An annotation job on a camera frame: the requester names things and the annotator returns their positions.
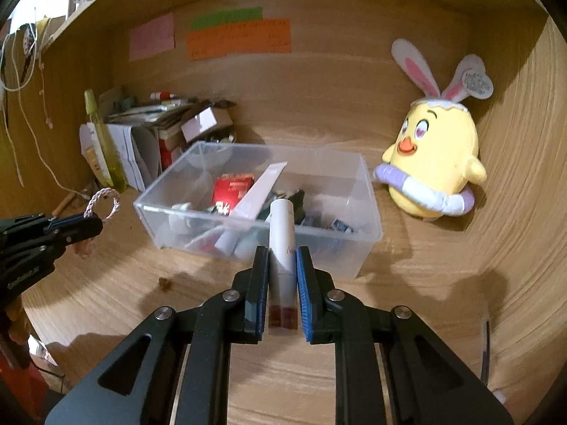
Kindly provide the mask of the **white red lip tube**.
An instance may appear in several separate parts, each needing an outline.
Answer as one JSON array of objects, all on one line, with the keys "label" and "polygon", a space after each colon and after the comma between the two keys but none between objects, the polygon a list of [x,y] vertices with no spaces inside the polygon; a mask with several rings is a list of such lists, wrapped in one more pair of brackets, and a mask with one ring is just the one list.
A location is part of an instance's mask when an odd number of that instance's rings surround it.
[{"label": "white red lip tube", "polygon": [[294,209],[290,200],[270,204],[268,328],[292,335],[298,328]]}]

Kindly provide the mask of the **pink cosmetic tube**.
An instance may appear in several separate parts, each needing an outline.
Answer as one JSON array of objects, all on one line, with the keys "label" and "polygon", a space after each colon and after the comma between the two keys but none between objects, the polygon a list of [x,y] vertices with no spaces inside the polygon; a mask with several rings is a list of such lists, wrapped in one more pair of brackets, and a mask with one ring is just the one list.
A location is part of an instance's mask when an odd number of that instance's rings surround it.
[{"label": "pink cosmetic tube", "polygon": [[215,249],[224,255],[231,255],[240,237],[250,226],[248,222],[255,221],[268,195],[285,170],[286,161],[270,164],[258,180],[253,184],[246,195],[232,210],[229,217],[232,219],[226,223],[226,228],[215,243]]}]

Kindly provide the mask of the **small blue black packet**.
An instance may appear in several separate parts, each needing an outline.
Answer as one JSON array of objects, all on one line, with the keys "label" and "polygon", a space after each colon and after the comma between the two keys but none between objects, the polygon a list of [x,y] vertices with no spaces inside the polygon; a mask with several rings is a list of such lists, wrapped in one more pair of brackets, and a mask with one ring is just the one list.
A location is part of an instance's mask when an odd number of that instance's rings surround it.
[{"label": "small blue black packet", "polygon": [[354,233],[355,229],[352,226],[349,226],[348,223],[344,223],[341,219],[334,219],[330,225],[330,229],[336,232],[342,233]]}]

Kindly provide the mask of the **white round jar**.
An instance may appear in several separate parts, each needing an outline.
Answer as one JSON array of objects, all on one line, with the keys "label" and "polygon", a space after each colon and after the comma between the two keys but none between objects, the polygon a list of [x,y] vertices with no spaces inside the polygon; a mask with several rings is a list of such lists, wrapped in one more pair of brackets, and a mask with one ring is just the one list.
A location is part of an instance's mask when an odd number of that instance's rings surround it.
[{"label": "white round jar", "polygon": [[185,212],[192,210],[192,203],[176,203],[172,206],[174,213],[168,215],[170,230],[176,235],[189,235],[191,233],[190,218]]}]

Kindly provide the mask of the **red foil pouch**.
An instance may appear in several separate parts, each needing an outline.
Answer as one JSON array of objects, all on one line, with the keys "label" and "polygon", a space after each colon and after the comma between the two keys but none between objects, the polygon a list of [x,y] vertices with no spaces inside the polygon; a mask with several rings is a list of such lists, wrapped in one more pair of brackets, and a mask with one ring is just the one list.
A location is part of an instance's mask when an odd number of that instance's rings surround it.
[{"label": "red foil pouch", "polygon": [[221,175],[212,191],[213,211],[229,215],[255,182],[252,174],[234,173]]}]

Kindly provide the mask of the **dark green glass bottle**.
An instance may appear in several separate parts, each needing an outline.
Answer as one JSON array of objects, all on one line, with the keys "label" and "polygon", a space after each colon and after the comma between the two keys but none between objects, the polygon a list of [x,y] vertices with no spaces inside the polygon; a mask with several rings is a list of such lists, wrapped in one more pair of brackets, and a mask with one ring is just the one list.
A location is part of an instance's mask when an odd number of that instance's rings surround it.
[{"label": "dark green glass bottle", "polygon": [[294,211],[294,223],[296,226],[300,225],[305,219],[305,191],[303,189],[297,189],[295,191],[276,191],[273,193],[273,200],[285,199],[289,200],[293,205]]}]

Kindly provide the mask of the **tall green spray bottle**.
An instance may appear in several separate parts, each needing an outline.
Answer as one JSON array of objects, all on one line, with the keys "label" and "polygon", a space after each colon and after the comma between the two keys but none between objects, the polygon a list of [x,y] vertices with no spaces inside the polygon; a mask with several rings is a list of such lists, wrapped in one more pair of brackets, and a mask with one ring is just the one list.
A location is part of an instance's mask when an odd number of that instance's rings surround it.
[{"label": "tall green spray bottle", "polygon": [[84,93],[84,98],[85,112],[89,120],[90,138],[102,172],[104,184],[118,193],[123,193],[128,186],[126,176],[108,126],[99,113],[93,90],[87,89]]}]

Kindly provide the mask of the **clear plastic storage bin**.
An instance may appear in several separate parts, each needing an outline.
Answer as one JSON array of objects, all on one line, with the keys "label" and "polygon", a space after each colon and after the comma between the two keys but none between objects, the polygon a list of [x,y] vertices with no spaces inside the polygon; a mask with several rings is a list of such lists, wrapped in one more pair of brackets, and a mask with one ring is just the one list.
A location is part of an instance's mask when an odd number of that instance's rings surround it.
[{"label": "clear plastic storage bin", "polygon": [[287,199],[295,243],[354,278],[382,225],[360,154],[330,148],[197,142],[135,201],[159,249],[248,262],[269,242],[270,204]]}]

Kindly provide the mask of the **white paper boxes stack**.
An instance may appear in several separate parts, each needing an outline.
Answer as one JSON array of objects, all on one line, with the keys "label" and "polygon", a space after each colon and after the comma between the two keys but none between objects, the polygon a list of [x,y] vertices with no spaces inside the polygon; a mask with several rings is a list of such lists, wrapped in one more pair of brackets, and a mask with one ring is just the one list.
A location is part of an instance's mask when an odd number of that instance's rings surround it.
[{"label": "white paper boxes stack", "polygon": [[[143,192],[161,173],[158,140],[144,127],[108,124],[108,131],[119,155],[127,183]],[[100,144],[91,123],[80,127],[81,152],[97,180],[109,186],[108,166],[99,162]]]}]

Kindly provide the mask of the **red white marker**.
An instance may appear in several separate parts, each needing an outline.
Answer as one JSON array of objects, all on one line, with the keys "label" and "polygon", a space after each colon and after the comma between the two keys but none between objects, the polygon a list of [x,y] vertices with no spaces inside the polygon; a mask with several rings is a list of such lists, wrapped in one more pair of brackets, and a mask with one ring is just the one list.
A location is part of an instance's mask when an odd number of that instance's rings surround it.
[{"label": "red white marker", "polygon": [[167,101],[177,99],[178,95],[167,91],[157,91],[150,94],[150,99],[154,101]]}]

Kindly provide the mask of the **small pink white box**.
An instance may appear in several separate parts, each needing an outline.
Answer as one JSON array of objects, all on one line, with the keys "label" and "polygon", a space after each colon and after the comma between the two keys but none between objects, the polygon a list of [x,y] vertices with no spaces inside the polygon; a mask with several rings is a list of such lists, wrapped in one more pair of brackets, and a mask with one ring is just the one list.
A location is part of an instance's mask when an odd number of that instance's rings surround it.
[{"label": "small pink white box", "polygon": [[200,112],[188,111],[182,115],[181,130],[187,143],[230,126],[232,118],[225,108],[207,107]]}]

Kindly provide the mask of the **yellow chick plush toy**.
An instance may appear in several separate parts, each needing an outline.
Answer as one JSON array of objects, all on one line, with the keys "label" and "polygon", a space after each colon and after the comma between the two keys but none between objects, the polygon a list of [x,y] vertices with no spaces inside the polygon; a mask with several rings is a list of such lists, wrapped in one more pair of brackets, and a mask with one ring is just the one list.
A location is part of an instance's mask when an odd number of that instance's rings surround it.
[{"label": "yellow chick plush toy", "polygon": [[391,55],[424,93],[405,115],[395,142],[382,154],[374,179],[388,187],[393,202],[410,216],[435,220],[460,217],[475,206],[472,185],[487,178],[479,160],[479,137],[468,97],[494,91],[482,59],[467,55],[441,90],[421,52],[408,40],[392,43]]}]

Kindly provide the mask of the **pink sticky note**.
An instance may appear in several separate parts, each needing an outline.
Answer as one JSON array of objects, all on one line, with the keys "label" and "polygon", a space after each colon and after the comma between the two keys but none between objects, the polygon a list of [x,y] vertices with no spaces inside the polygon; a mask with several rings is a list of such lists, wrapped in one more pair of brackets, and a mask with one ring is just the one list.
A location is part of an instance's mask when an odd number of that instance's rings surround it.
[{"label": "pink sticky note", "polygon": [[152,19],[129,31],[129,61],[141,61],[175,48],[172,12]]}]

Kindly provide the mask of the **green sticky note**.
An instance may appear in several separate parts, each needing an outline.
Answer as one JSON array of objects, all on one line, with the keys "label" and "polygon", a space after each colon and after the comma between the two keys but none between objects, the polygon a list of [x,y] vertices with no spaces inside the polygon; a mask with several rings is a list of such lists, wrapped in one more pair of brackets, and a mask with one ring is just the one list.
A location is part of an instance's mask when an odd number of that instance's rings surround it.
[{"label": "green sticky note", "polygon": [[206,13],[193,18],[190,22],[190,31],[202,31],[208,28],[263,19],[262,7],[237,8]]}]

